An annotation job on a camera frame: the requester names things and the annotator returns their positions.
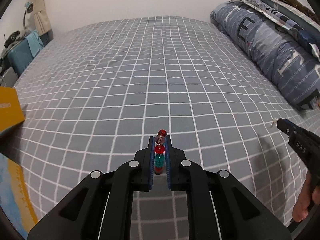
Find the pink bead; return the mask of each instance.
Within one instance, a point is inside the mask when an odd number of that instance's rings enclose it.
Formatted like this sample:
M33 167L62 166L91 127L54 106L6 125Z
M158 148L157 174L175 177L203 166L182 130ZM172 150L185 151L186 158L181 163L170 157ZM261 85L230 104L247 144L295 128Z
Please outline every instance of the pink bead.
M164 137L162 135L157 135L155 141L156 144L164 144Z

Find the finger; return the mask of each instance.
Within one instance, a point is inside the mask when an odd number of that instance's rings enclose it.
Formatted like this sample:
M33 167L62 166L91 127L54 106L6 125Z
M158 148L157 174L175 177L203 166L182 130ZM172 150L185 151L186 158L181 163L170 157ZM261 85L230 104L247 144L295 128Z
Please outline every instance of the finger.
M297 203L300 203L300 207L304 210L307 209L311 202L311 191L310 191L310 185L311 185L311 174L308 171L306 174L306 180L303 183L301 192L298 196Z
M310 196L310 184L311 184L311 174L308 172L306 174L306 180L302 186L302 190L299 194L297 203L293 207L292 217L296 222L300 222L305 219L308 215L308 206L311 202Z
M320 187L317 186L312 193L312 201L316 204L320 204Z
M296 222L301 222L302 220L304 220L306 217L308 216L308 210L307 209L302 209L299 206L299 203L296 203L293 207L293 211L292 211L292 218L294 221Z

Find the metal screw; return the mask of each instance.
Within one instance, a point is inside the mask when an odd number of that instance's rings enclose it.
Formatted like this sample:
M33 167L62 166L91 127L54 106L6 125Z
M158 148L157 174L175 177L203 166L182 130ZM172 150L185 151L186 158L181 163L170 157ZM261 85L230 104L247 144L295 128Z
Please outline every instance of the metal screw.
M229 177L229 172L228 171L225 171L225 170L222 170L219 172L219 175L223 178L227 178Z
M91 173L91 178L97 179L97 178L100 177L100 175L101 175L101 173L100 173L99 171L93 171L93 172Z
M278 118L273 119L270 127L273 127L273 125L276 124L277 122L278 122Z
M139 162L138 161L130 161L129 162L129 166L130 167L137 167L139 165Z
M182 165L182 166L185 166L185 167L189 167L189 166L191 165L191 161L189 161L189 160L183 160L183 161L181 162L181 165Z

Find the stack of beads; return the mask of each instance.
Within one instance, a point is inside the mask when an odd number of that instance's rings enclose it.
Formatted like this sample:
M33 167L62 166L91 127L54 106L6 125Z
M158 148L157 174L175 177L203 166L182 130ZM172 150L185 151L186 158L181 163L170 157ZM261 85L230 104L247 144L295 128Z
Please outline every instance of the stack of beads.
M163 171L164 166L164 138L167 136L167 132L165 130L160 130L158 135L156 136L155 142L155 174L160 175Z

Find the blue gripper pad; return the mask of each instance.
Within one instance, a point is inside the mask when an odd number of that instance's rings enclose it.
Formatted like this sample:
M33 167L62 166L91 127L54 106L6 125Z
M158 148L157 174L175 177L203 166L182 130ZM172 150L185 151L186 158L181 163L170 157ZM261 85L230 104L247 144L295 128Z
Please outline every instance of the blue gripper pad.
M164 157L165 157L165 167L167 171L167 183L168 189L171 189L171 163L170 163L170 152L168 147L168 135L164 138Z
M149 185L150 190L152 189L152 185L153 185L154 167L155 167L155 138L153 137L152 147L151 147L151 152L150 152L149 180L148 180L148 185Z

